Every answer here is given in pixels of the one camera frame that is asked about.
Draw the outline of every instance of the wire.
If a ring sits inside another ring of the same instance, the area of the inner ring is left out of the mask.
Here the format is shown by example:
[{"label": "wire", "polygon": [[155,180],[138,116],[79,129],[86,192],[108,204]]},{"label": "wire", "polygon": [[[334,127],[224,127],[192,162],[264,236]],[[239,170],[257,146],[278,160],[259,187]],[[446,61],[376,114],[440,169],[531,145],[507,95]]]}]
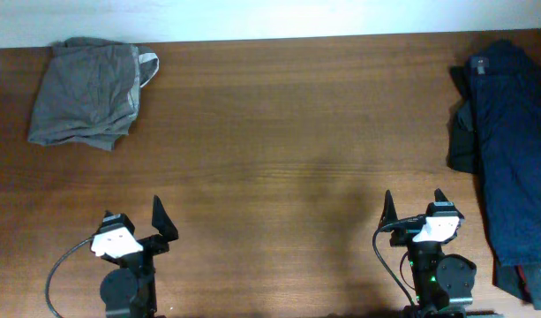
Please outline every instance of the wire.
[{"label": "wire", "polygon": [[411,287],[411,285],[408,284],[408,282],[405,280],[405,277],[403,276],[403,261],[405,261],[405,258],[410,254],[410,252],[405,252],[402,256],[402,260],[400,261],[400,275],[402,276],[402,281],[408,285],[409,288],[411,288],[412,290],[415,290],[415,288]]},{"label": "wire", "polygon": [[394,272],[393,272],[393,271],[390,269],[390,267],[386,264],[386,262],[385,262],[384,259],[382,258],[382,255],[379,254],[378,248],[376,247],[376,237],[378,236],[378,233],[380,233],[381,231],[387,230],[391,225],[393,225],[393,224],[384,225],[383,227],[378,228],[378,229],[374,232],[374,236],[372,236],[372,248],[374,249],[374,253],[376,253],[376,256],[378,257],[379,262],[382,263],[382,265],[384,265],[384,269],[387,270],[387,272],[390,274],[390,276],[391,276],[391,277],[395,280],[395,282],[400,286],[400,288],[402,289],[403,293],[405,294],[405,296],[407,296],[408,300],[410,301],[411,306],[414,307],[414,306],[415,306],[415,303],[413,302],[413,299],[411,298],[410,293],[408,292],[408,290],[405,289],[405,287],[403,286],[402,282],[400,282],[400,280],[397,279],[397,277],[395,276]]},{"label": "wire", "polygon": [[50,302],[50,296],[49,296],[49,290],[50,290],[50,279],[52,279],[52,276],[55,275],[56,269],[58,269],[58,266],[68,257],[70,254],[76,252],[79,248],[84,246],[85,244],[91,242],[94,240],[94,236],[91,236],[89,238],[84,239],[79,244],[77,244],[75,247],[71,248],[70,251],[66,252],[66,254],[62,255],[58,261],[56,261],[55,266],[52,267],[50,270],[49,276],[47,277],[47,283],[44,286],[44,296],[47,300],[47,306],[49,307],[50,312],[57,318],[63,318],[62,315],[60,315],[57,310],[52,306],[52,303]]}]

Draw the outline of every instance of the navy blue cloth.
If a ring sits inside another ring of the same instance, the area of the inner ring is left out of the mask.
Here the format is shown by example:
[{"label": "navy blue cloth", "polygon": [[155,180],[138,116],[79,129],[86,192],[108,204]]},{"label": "navy blue cloth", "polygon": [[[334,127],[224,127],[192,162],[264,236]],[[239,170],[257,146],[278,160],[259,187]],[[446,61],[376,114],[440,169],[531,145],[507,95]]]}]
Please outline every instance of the navy blue cloth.
[{"label": "navy blue cloth", "polygon": [[541,263],[541,67],[507,41],[467,66],[492,247],[501,266]]}]

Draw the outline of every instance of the white backdrop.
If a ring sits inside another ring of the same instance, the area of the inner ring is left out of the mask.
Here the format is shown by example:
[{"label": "white backdrop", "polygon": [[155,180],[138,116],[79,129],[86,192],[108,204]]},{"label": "white backdrop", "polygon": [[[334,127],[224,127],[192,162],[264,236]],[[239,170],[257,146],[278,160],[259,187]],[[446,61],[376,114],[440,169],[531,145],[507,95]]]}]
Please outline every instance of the white backdrop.
[{"label": "white backdrop", "polygon": [[541,0],[0,0],[0,48],[541,28]]}]

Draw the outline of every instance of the wooden tabletop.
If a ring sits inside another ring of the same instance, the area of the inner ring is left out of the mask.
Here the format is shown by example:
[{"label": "wooden tabletop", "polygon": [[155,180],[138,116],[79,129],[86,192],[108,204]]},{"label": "wooden tabletop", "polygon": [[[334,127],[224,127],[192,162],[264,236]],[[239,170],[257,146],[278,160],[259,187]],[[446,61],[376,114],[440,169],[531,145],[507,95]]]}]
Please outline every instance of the wooden tabletop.
[{"label": "wooden tabletop", "polygon": [[[461,100],[448,67],[499,38],[541,64],[541,31],[150,44],[161,69],[113,152],[27,143],[50,51],[0,49],[0,317],[50,317],[54,262],[105,209],[153,234],[155,194],[181,236],[154,259],[158,314],[398,310],[407,300],[371,246],[384,192],[413,216],[438,187],[466,217],[444,251],[477,264],[470,309],[541,317],[492,286],[477,181],[446,164]],[[379,249],[397,271],[405,250],[388,239]],[[58,311],[104,316],[114,268],[76,252],[53,279]]]}]

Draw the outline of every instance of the folded gray cloth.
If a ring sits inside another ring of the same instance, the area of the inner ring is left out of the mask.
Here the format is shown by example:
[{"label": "folded gray cloth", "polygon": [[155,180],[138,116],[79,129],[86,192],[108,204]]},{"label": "folded gray cloth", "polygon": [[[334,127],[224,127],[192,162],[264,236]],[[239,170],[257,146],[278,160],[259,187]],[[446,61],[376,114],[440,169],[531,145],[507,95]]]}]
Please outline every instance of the folded gray cloth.
[{"label": "folded gray cloth", "polygon": [[139,114],[140,88],[158,72],[158,56],[147,47],[92,38],[71,38],[53,53],[27,140],[113,150]]}]

